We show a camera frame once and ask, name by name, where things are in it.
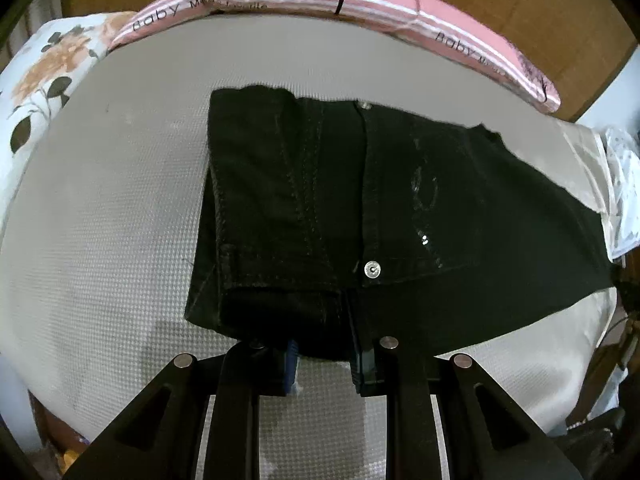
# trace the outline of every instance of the black cable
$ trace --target black cable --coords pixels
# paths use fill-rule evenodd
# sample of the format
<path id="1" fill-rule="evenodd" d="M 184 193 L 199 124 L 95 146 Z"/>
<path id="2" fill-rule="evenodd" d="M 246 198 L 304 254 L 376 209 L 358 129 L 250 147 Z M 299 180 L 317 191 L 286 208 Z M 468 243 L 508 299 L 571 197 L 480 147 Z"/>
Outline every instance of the black cable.
<path id="1" fill-rule="evenodd" d="M 626 321 L 627 319 L 629 319 L 629 316 L 625 316 L 625 317 L 623 317 L 622 319 L 617 320 L 617 321 L 613 324 L 613 326 L 611 326 L 611 327 L 609 328 L 609 330 L 607 330 L 607 331 L 604 333 L 604 336 L 602 336 L 602 340 L 604 341 L 604 338 L 606 338 L 606 336 L 607 336 L 607 335 L 609 335 L 609 333 L 610 333 L 610 332 L 611 332 L 615 327 L 617 327 L 620 323 L 622 323 L 623 321 Z"/>

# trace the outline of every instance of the white cloth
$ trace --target white cloth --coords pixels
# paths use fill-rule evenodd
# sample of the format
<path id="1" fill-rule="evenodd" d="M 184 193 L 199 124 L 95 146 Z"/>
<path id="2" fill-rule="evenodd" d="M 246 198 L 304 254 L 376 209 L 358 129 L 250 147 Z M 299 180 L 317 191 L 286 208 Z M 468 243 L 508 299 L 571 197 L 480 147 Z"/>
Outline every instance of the white cloth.
<path id="1" fill-rule="evenodd" d="M 616 214 L 612 257 L 640 245 L 640 146 L 638 135 L 615 126 L 600 130 L 613 186 Z"/>
<path id="2" fill-rule="evenodd" d="M 600 213 L 602 231 L 607 246 L 609 259 L 613 261 L 616 249 L 616 229 L 614 227 L 618 206 L 616 204 L 613 182 L 607 155 L 599 134 L 580 124 L 558 121 L 558 126 L 567 143 L 574 151 L 575 158 L 580 164 L 591 188 L 593 210 Z"/>
<path id="3" fill-rule="evenodd" d="M 31 153 L 78 84 L 106 56 L 130 14 L 47 22 L 24 38 L 26 42 L 0 73 L 0 238 Z"/>

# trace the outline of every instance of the stitching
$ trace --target stitching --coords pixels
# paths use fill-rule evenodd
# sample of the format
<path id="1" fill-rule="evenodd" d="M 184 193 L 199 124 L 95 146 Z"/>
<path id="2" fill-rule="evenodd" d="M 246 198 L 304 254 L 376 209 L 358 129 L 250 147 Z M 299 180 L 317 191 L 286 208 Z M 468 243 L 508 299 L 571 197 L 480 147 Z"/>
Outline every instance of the stitching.
<path id="1" fill-rule="evenodd" d="M 338 326 L 341 326 L 342 325 L 342 320 L 340 318 L 340 311 L 342 310 L 342 305 L 341 305 L 340 299 L 338 299 L 338 301 L 336 303 L 337 303 L 337 308 L 335 309 L 335 313 L 336 313 L 336 315 L 338 317 Z"/>
<path id="2" fill-rule="evenodd" d="M 366 114 L 363 110 L 358 106 L 357 102 L 354 102 L 354 106 L 356 107 L 357 112 L 360 115 L 362 120 L 362 127 L 365 132 L 366 138 L 366 152 L 365 152 L 365 161 L 364 161 L 364 178 L 363 178 L 363 197 L 362 197 L 362 213 L 363 216 L 367 218 L 367 228 L 369 230 L 369 239 L 364 240 L 364 250 L 367 253 L 377 254 L 380 251 L 380 226 L 378 224 L 378 218 L 380 217 L 380 203 L 378 199 L 378 179 L 377 176 L 380 174 L 380 167 L 378 163 L 378 159 L 375 156 L 375 123 L 371 124 L 370 121 L 367 121 Z M 365 202 L 364 195 L 369 192 L 367 196 L 367 200 Z"/>
<path id="3" fill-rule="evenodd" d="M 313 176 L 311 180 L 311 205 L 313 208 L 313 216 L 314 216 L 314 226 L 316 237 L 318 238 L 318 245 L 320 247 L 320 251 L 322 253 L 322 257 L 324 259 L 325 264 L 332 270 L 332 274 L 334 273 L 333 267 L 329 262 L 329 254 L 326 251 L 326 246 L 324 244 L 324 240 L 320 231 L 320 224 L 318 223 L 318 208 L 316 207 L 316 202 L 318 201 L 318 163 L 319 163 L 319 154 L 320 154 L 320 142 L 322 135 L 322 122 L 324 121 L 324 107 L 320 105 L 319 107 L 319 115 L 320 118 L 316 123 L 316 127 L 314 129 L 314 153 L 313 153 Z"/>
<path id="4" fill-rule="evenodd" d="M 305 102 L 306 100 L 296 100 L 298 106 L 300 107 L 301 110 L 304 110 L 305 106 Z M 310 220 L 310 210 L 311 210 L 311 206 L 310 206 L 310 202 L 311 202 L 311 197 L 310 197 L 310 192 L 308 189 L 308 185 L 307 185 L 307 175 L 308 175 L 308 154 L 309 154 L 309 149 L 308 149 L 308 145 L 311 143 L 311 136 L 308 134 L 307 128 L 305 123 L 303 122 L 303 126 L 301 127 L 302 130 L 302 135 L 303 135 L 303 139 L 302 139 L 302 174 L 300 177 L 301 183 L 302 183 L 302 202 L 303 202 L 303 206 L 305 209 L 305 229 L 309 229 L 309 236 L 310 236 L 310 242 L 315 241 L 314 238 L 314 225 L 312 225 L 311 220 Z"/>
<path id="5" fill-rule="evenodd" d="M 242 278 L 245 278 L 245 280 L 233 280 L 232 281 L 232 285 L 241 285 L 241 286 L 246 286 L 246 280 L 250 280 L 250 279 L 258 279 L 259 281 L 262 280 L 271 280 L 271 281 L 276 281 L 276 283 L 289 283 L 291 285 L 303 285 L 304 288 L 302 290 L 307 290 L 310 287 L 313 286 L 322 286 L 322 287 L 326 287 L 328 288 L 328 290 L 335 290 L 335 285 L 333 283 L 328 283 L 328 282 L 309 282 L 307 280 L 304 281 L 300 281 L 294 278 L 283 278 L 281 276 L 278 276 L 277 274 L 254 274 L 252 272 L 244 272 L 242 274 Z M 271 287 L 273 286 L 274 283 L 268 283 L 265 285 L 261 285 L 265 288 L 267 287 Z"/>
<path id="6" fill-rule="evenodd" d="M 209 279 L 211 278 L 213 271 L 216 269 L 216 264 L 211 264 L 209 271 L 207 272 L 207 275 L 204 279 L 204 281 L 202 282 L 202 285 L 200 286 L 199 290 L 197 291 L 195 297 L 193 298 L 193 301 L 191 302 L 191 304 L 189 304 L 187 306 L 187 308 L 189 309 L 189 311 L 191 311 L 191 309 L 195 306 L 195 304 L 198 302 L 198 300 L 200 299 L 200 296 L 202 294 L 202 291 L 204 290 L 205 286 L 207 285 L 207 283 L 209 283 Z"/>
<path id="7" fill-rule="evenodd" d="M 233 248 L 233 250 L 236 253 L 241 253 L 243 256 L 249 255 L 256 258 L 257 260 L 274 260 L 274 261 L 280 261 L 280 262 L 285 262 L 285 261 L 286 262 L 291 262 L 291 261 L 309 262 L 310 261 L 308 256 L 297 256 L 296 254 L 284 254 L 284 255 L 272 256 L 269 254 L 263 254 L 262 252 L 260 252 L 261 250 L 251 246 L 238 246 L 234 244 L 222 244 L 222 245 L 224 246 L 224 248 L 222 249 L 223 251 L 228 251 L 227 248 Z M 317 262 L 317 260 L 313 256 L 311 256 L 310 258 L 312 262 Z"/>
<path id="8" fill-rule="evenodd" d="M 300 198 L 298 197 L 298 194 L 296 192 L 296 186 L 295 186 L 295 180 L 293 178 L 293 174 L 291 173 L 291 163 L 289 160 L 289 157 L 287 157 L 287 153 L 285 150 L 285 142 L 284 142 L 284 136 L 282 135 L 282 132 L 280 131 L 280 123 L 278 122 L 278 115 L 274 116 L 275 119 L 275 123 L 276 123 L 276 135 L 278 136 L 278 140 L 280 141 L 280 156 L 282 157 L 282 160 L 284 162 L 285 168 L 286 168 L 286 173 L 287 173 L 287 179 L 289 181 L 289 185 L 291 186 L 291 197 L 293 198 L 293 202 L 295 204 L 295 210 L 296 210 L 296 216 L 298 218 L 298 222 L 300 224 L 302 224 L 302 226 L 304 227 L 304 217 L 302 215 L 302 213 L 300 212 Z M 302 229 L 302 235 L 303 238 L 305 240 L 305 245 L 306 245 L 306 254 L 307 256 L 311 256 L 311 248 L 309 245 L 309 240 L 308 237 L 306 236 L 305 233 L 305 229 Z"/>

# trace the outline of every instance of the rivet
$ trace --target rivet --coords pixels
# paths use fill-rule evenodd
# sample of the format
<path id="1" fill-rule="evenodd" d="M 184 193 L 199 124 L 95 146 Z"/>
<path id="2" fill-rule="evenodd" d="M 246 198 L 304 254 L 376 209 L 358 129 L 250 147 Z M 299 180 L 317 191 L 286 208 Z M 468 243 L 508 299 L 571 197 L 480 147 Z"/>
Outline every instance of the rivet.
<path id="1" fill-rule="evenodd" d="M 188 368 L 193 363 L 193 357 L 189 354 L 180 354 L 174 358 L 174 365 L 178 368 Z"/>
<path id="2" fill-rule="evenodd" d="M 367 278 L 375 280 L 380 275 L 380 264 L 378 262 L 367 262 L 364 266 L 364 273 Z"/>
<path id="3" fill-rule="evenodd" d="M 399 344 L 400 343 L 398 339 L 390 335 L 385 335 L 384 337 L 380 338 L 380 346 L 382 346 L 382 348 L 386 348 L 387 350 L 398 348 Z"/>
<path id="4" fill-rule="evenodd" d="M 474 363 L 474 360 L 466 354 L 457 354 L 453 358 L 453 362 L 456 364 L 458 368 L 471 368 L 471 365 Z"/>

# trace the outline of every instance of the floral pillow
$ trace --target floral pillow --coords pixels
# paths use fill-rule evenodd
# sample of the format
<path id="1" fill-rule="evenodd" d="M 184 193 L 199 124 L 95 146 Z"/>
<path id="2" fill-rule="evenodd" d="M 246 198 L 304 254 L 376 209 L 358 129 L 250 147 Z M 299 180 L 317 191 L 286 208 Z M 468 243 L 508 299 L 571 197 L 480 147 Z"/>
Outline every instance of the floral pillow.
<path id="1" fill-rule="evenodd" d="M 38 140 L 133 14 L 45 23 L 0 73 L 0 232 Z"/>

